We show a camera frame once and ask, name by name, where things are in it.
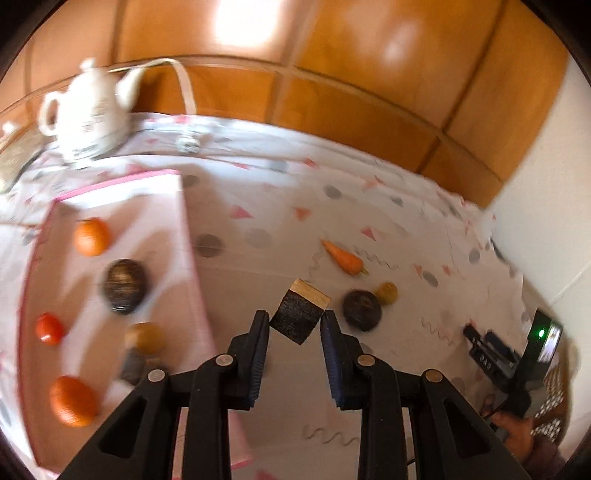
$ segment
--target yellow fruit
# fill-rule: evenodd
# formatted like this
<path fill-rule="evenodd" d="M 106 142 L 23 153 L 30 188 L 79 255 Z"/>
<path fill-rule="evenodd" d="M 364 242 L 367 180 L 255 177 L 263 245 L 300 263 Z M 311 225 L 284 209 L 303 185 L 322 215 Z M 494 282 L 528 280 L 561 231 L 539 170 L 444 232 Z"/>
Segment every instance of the yellow fruit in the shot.
<path fill-rule="evenodd" d="M 374 295 L 382 305 L 391 305 L 398 298 L 398 288 L 392 282 L 387 281 L 382 283 L 378 289 L 374 291 Z"/>
<path fill-rule="evenodd" d="M 164 332 L 155 323 L 134 323 L 125 332 L 125 347 L 137 348 L 144 355 L 157 354 L 164 344 Z"/>

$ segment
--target teapot lid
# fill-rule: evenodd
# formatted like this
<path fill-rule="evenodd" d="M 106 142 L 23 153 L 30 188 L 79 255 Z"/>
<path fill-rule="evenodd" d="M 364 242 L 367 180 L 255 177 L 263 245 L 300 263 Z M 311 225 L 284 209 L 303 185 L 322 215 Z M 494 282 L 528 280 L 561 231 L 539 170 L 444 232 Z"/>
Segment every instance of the teapot lid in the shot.
<path fill-rule="evenodd" d="M 109 82 L 108 72 L 100 67 L 95 67 L 94 58 L 84 59 L 80 64 L 82 73 L 77 75 L 68 88 L 69 92 L 88 92 L 88 89 L 114 88 Z"/>
<path fill-rule="evenodd" d="M 88 70 L 92 70 L 95 67 L 95 59 L 93 57 L 89 59 L 82 60 L 80 63 L 80 70 L 83 72 L 88 72 Z"/>

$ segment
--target person's sleeve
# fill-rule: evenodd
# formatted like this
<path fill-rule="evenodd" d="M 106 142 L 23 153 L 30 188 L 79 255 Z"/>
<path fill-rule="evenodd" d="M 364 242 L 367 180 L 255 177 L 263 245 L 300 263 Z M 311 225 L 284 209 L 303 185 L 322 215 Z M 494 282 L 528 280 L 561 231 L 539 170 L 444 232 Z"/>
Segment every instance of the person's sleeve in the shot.
<path fill-rule="evenodd" d="M 550 480 L 556 476 L 566 461 L 558 446 L 545 435 L 534 437 L 534 448 L 523 467 L 532 480 Z"/>

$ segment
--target white teapot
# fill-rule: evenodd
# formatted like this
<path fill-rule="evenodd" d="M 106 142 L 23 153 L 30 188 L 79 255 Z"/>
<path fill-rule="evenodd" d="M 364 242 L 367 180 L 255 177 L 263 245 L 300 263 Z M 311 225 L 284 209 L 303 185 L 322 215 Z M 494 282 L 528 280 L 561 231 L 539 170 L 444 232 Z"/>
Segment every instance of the white teapot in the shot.
<path fill-rule="evenodd" d="M 105 69 L 95 67 L 94 59 L 80 65 L 82 73 L 74 78 L 65 93 L 45 95 L 39 110 L 39 130 L 57 137 L 66 161 L 95 157 L 121 145 L 129 135 L 129 110 L 135 104 L 143 67 L 133 68 L 117 81 Z M 53 101 L 59 105 L 55 125 L 47 124 L 47 112 Z"/>

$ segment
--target orange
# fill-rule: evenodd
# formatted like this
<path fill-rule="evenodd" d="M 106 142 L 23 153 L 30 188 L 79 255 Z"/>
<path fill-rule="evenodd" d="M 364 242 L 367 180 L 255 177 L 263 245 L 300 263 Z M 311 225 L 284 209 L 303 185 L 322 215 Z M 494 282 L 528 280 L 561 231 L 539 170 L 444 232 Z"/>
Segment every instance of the orange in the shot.
<path fill-rule="evenodd" d="M 68 375 L 59 377 L 51 385 L 49 404 L 57 419 L 70 427 L 86 427 L 98 414 L 95 392 Z"/>
<path fill-rule="evenodd" d="M 109 248 L 111 232 L 106 222 L 100 218 L 81 220 L 74 231 L 74 245 L 87 257 L 95 257 Z"/>

